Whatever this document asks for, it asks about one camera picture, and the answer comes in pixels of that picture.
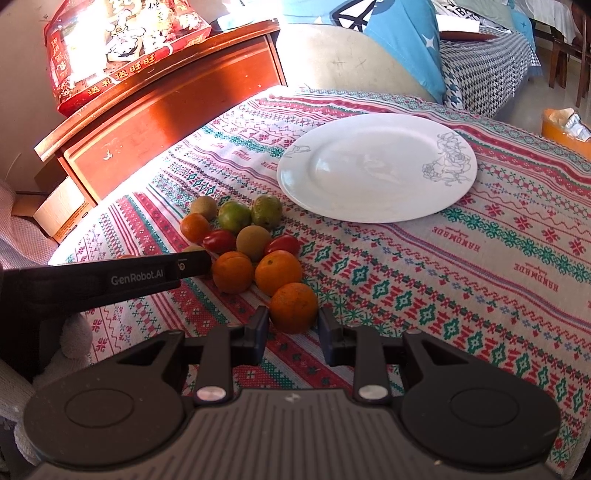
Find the orange bin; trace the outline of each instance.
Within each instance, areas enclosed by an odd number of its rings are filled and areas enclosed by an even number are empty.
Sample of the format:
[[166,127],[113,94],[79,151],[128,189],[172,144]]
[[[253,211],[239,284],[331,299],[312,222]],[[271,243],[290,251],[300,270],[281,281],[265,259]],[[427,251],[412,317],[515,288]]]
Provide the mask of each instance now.
[[560,127],[554,125],[548,118],[554,111],[555,110],[552,110],[551,108],[544,110],[544,116],[542,118],[542,136],[577,152],[587,160],[591,160],[591,141],[583,142],[572,138],[564,133]]

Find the white plate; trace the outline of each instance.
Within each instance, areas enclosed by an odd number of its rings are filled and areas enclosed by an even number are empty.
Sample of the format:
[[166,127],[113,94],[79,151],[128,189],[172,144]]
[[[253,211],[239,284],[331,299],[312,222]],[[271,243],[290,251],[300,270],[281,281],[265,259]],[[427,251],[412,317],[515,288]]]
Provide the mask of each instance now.
[[359,223],[412,220],[462,198],[476,156],[453,130],[397,113],[322,125],[296,140],[277,168],[281,190],[318,215]]

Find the red tomato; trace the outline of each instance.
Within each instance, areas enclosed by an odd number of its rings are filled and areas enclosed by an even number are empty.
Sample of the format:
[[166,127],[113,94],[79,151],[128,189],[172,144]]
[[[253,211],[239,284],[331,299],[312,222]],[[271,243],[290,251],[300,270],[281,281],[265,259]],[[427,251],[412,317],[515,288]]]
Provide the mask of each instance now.
[[265,247],[265,255],[276,250],[285,250],[286,252],[291,253],[294,257],[297,257],[297,254],[300,253],[300,241],[291,235],[280,235],[271,240],[271,242]]
[[203,239],[203,246],[215,254],[236,249],[236,237],[229,230],[214,230]]

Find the houndstooth fabric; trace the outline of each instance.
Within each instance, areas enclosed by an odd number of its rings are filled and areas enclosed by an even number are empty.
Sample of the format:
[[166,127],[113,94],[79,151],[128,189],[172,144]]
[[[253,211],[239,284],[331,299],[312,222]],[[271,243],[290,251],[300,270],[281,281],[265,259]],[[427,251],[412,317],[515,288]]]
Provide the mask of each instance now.
[[449,14],[453,15],[454,17],[469,18],[470,20],[480,21],[480,17],[478,15],[457,5],[447,4],[442,5],[442,7],[450,12]]
[[497,38],[488,41],[442,40],[441,72],[445,106],[494,118],[540,61],[520,33],[480,27]]

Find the patterned tablecloth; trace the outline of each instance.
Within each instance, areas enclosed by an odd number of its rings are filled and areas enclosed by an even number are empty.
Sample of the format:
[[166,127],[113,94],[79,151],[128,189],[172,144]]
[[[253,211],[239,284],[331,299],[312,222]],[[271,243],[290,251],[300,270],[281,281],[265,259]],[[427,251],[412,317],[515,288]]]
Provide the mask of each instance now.
[[[478,158],[470,192],[436,215],[388,225],[339,222],[291,203],[276,180],[284,151],[319,125],[366,112],[419,115],[455,129]],[[300,238],[305,282],[321,304],[343,323],[374,325],[383,335],[419,327],[539,385],[562,411],[548,460],[562,471],[591,394],[590,186],[590,164],[505,124],[402,96],[275,87],[155,158],[93,210],[52,263],[181,251],[179,220],[198,194],[220,202],[277,195],[285,221],[276,233]],[[230,296],[211,280],[187,280],[92,310],[93,361],[166,329],[204,335],[245,322],[266,301],[255,287]],[[350,368],[325,366],[314,332],[271,329],[262,364],[235,369],[240,387],[349,388],[352,378]],[[391,382],[401,394],[395,369]]]

